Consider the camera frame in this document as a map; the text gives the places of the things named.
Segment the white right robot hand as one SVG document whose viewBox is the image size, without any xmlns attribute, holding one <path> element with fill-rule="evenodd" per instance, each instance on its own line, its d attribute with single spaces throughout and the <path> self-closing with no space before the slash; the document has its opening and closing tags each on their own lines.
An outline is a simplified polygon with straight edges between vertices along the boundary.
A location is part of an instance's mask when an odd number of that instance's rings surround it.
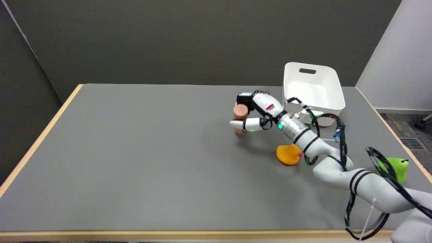
<svg viewBox="0 0 432 243">
<path fill-rule="evenodd" d="M 250 111 L 259 112 L 262 117 L 247 117 L 233 119 L 229 123 L 243 133 L 271 129 L 273 123 L 278 124 L 284 115 L 287 114 L 284 106 L 281 105 L 269 92 L 256 90 L 252 93 L 242 92 L 237 95 L 236 105 L 245 105 Z"/>
</svg>

